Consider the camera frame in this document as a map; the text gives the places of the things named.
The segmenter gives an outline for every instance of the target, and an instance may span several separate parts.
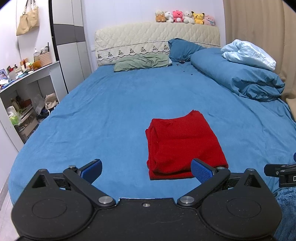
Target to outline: hanging bag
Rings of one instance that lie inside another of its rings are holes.
[[[29,1],[30,11],[26,13]],[[40,26],[38,6],[35,0],[27,0],[24,12],[20,17],[19,26],[17,27],[17,36],[23,35],[38,26]]]

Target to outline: metal screw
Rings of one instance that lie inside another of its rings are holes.
[[[147,202],[145,202],[145,203],[142,204],[142,206],[143,206],[143,207],[150,207],[150,204],[147,203]]]
[[[102,196],[99,198],[99,203],[102,204],[109,204],[113,201],[113,198],[109,197],[109,196]]]
[[[181,203],[190,204],[194,202],[194,198],[191,196],[183,196],[180,198]]]

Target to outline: curtain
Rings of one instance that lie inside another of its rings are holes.
[[[226,43],[247,40],[276,61],[282,99],[296,119],[296,13],[282,0],[223,0]]]

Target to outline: quilted headboard cover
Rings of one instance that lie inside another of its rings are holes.
[[[135,54],[169,54],[168,40],[181,38],[204,47],[220,47],[217,27],[185,23],[134,23],[96,31],[98,66],[115,64]]]

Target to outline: red garment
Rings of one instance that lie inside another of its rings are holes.
[[[217,137],[199,111],[175,119],[152,119],[145,132],[151,180],[193,177],[193,158],[228,168]]]

